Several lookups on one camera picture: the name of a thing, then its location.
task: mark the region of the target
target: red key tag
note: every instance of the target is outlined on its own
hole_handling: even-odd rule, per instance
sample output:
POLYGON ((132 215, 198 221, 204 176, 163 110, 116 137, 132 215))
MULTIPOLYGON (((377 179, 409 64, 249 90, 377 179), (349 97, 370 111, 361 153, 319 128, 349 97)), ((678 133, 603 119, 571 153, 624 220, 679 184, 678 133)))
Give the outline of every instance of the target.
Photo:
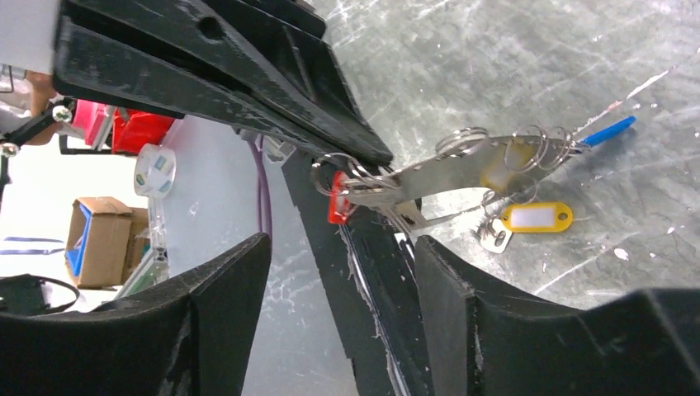
POLYGON ((333 186, 331 187, 333 194, 330 197, 328 215, 328 221, 331 224, 346 224, 352 212, 355 211, 354 205, 343 195, 345 191, 343 182, 347 179, 348 175, 345 172, 337 171, 333 175, 333 186))

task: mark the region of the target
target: tape roll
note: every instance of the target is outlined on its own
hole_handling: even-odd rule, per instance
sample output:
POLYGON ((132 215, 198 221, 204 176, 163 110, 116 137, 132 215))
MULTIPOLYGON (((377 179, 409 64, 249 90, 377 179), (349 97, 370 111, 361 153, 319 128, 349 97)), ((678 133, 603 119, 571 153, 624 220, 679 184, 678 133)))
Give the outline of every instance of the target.
POLYGON ((136 159, 134 191, 148 198, 164 198, 175 181, 175 152, 170 148, 145 144, 136 159))

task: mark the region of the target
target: gray table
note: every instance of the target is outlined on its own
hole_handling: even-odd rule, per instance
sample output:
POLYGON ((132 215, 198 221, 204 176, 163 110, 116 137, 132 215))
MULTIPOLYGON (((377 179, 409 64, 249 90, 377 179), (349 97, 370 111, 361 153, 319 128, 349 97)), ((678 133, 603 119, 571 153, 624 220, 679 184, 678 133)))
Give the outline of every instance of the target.
MULTIPOLYGON (((465 260, 580 308, 642 286, 697 286, 697 2, 312 3, 328 21, 327 40, 364 115, 397 154, 397 165, 428 156, 445 133, 467 125, 506 135, 530 124, 577 129, 595 120, 585 134, 639 118, 636 131, 542 183, 541 200, 574 210, 566 233, 518 235, 506 253, 494 255, 472 237, 474 217, 429 231, 465 260)), ((165 144, 178 161, 164 206, 169 257, 179 273, 257 230, 256 176, 247 146, 226 126, 187 118, 165 144)), ((245 393, 353 394, 304 229, 279 167, 269 169, 273 264, 245 393)), ((425 210, 442 213, 479 198, 474 191, 436 197, 425 210)))

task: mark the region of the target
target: person's arm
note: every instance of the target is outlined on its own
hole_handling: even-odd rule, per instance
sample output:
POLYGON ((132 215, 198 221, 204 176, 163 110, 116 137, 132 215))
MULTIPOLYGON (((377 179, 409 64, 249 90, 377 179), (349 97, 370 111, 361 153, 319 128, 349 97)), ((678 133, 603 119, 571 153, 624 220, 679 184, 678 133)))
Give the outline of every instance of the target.
MULTIPOLYGON (((49 101, 56 96, 56 91, 51 84, 51 76, 37 72, 26 72, 26 80, 31 83, 31 105, 30 113, 32 117, 37 117, 42 111, 49 107, 49 101)), ((60 124, 53 124, 42 130, 37 136, 26 142, 30 146, 43 146, 51 141, 54 133, 60 128, 60 124)))

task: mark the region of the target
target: cardboard box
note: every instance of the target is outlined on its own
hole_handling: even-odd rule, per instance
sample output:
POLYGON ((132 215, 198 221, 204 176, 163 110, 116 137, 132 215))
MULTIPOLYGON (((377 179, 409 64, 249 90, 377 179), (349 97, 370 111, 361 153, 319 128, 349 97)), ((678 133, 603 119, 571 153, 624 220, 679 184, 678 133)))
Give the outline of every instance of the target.
POLYGON ((141 258, 149 247, 149 212, 143 208, 131 208, 131 227, 129 230, 129 244, 126 247, 126 259, 121 272, 121 285, 124 285, 129 276, 141 262, 141 258))
POLYGON ((121 285, 133 210, 112 197, 73 203, 66 267, 76 286, 121 285))

